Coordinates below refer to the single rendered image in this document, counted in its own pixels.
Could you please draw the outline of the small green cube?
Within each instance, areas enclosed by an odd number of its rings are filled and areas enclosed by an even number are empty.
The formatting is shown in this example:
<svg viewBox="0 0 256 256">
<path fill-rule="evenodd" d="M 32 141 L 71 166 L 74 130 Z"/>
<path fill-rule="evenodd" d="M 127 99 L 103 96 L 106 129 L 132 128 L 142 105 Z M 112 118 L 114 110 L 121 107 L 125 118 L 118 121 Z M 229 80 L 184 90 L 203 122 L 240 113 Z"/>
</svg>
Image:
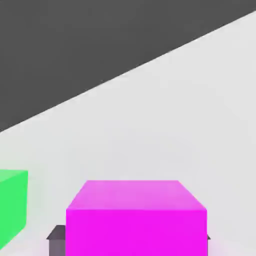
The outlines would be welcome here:
<svg viewBox="0 0 256 256">
<path fill-rule="evenodd" d="M 28 171 L 0 169 L 0 250 L 27 222 Z"/>
</svg>

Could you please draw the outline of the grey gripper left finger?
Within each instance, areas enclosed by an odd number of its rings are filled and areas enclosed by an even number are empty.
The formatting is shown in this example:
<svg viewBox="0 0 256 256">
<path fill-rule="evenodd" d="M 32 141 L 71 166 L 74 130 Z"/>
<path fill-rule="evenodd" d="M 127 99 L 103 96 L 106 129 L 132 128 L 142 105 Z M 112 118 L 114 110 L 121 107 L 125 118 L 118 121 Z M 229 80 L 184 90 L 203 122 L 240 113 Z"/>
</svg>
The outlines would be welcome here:
<svg viewBox="0 0 256 256">
<path fill-rule="evenodd" d="M 66 256 L 66 226 L 56 225 L 46 238 L 48 256 Z"/>
</svg>

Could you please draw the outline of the small magenta cube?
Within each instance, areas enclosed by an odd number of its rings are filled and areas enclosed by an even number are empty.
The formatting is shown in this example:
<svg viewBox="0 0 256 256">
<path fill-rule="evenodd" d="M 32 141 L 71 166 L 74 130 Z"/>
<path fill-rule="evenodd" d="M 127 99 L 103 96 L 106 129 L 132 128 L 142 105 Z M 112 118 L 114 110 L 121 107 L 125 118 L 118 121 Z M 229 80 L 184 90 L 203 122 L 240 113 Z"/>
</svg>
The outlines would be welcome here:
<svg viewBox="0 0 256 256">
<path fill-rule="evenodd" d="M 208 256 L 207 209 L 177 180 L 88 180 L 65 225 L 66 256 Z"/>
</svg>

